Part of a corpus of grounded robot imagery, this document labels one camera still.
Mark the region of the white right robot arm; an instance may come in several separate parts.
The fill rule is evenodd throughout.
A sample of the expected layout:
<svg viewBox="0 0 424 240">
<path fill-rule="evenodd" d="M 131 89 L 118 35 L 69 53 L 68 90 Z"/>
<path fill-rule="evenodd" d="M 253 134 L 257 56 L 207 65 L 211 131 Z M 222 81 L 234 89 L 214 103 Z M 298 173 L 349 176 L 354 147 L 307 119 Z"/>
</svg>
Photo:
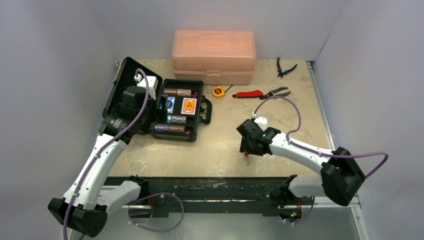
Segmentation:
<svg viewBox="0 0 424 240">
<path fill-rule="evenodd" d="M 280 196 L 288 204 L 315 196 L 327 197 L 346 207 L 366 179 L 350 152 L 342 147 L 336 151 L 314 147 L 287 138 L 276 128 L 262 129 L 253 119 L 245 120 L 236 130 L 241 135 L 241 153 L 283 157 L 316 173 L 315 176 L 295 174 L 283 183 Z"/>
</svg>

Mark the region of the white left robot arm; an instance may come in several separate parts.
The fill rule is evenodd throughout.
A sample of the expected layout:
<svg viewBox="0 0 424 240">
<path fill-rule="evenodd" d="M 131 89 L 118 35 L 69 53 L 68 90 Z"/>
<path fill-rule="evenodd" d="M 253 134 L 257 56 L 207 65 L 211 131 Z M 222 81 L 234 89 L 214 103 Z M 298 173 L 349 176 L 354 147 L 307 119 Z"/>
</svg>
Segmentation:
<svg viewBox="0 0 424 240">
<path fill-rule="evenodd" d="M 136 176 L 104 195 L 101 190 L 133 136 L 151 122 L 159 98 L 155 86 L 113 89 L 87 162 L 63 197 L 52 198 L 48 204 L 50 213 L 63 226 L 63 239 L 69 239 L 69 231 L 79 233 L 80 239 L 96 237 L 119 208 L 132 201 L 138 205 L 148 201 L 148 183 Z"/>
</svg>

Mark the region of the brown black chip stack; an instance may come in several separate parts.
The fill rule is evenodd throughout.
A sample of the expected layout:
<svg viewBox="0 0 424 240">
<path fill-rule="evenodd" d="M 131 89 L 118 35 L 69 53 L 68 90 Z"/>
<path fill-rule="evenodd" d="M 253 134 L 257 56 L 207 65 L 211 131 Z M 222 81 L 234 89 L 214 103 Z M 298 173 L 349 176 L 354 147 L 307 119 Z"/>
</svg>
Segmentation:
<svg viewBox="0 0 424 240">
<path fill-rule="evenodd" d="M 168 131 L 171 134 L 185 134 L 185 126 L 183 125 L 170 125 Z"/>
</svg>

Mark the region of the orange dealer button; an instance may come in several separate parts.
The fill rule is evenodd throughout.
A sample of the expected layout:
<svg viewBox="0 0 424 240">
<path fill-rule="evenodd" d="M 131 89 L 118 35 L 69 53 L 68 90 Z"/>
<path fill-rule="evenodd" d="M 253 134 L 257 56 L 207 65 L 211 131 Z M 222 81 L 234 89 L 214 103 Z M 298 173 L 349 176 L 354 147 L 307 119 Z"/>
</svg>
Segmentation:
<svg viewBox="0 0 424 240">
<path fill-rule="evenodd" d="M 196 103 L 192 100 L 187 100 L 184 102 L 184 111 L 185 112 L 191 112 L 192 110 L 194 110 L 196 106 Z"/>
</svg>

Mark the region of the blue tan chip stack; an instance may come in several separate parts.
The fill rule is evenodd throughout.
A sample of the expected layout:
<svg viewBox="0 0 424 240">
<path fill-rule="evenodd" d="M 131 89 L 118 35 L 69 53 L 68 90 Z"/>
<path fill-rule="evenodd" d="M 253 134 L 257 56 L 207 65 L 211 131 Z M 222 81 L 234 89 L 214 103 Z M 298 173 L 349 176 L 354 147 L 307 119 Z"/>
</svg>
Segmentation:
<svg viewBox="0 0 424 240">
<path fill-rule="evenodd" d="M 186 124 L 187 123 L 187 117 L 181 116 L 181 115 L 172 115 L 170 118 L 171 123 L 173 124 Z"/>
</svg>

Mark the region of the blue small blind button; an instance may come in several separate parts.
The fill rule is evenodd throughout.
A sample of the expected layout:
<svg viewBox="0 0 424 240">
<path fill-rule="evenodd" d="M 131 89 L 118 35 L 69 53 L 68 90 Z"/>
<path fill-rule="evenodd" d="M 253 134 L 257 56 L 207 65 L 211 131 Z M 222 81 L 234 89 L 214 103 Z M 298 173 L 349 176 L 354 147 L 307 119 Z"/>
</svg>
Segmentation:
<svg viewBox="0 0 424 240">
<path fill-rule="evenodd" d="M 167 103 L 166 103 L 166 107 L 167 107 L 167 109 L 168 109 L 168 110 L 173 109 L 174 104 L 175 104 L 175 98 L 174 98 L 174 97 L 168 97 L 168 98 L 167 98 Z"/>
</svg>

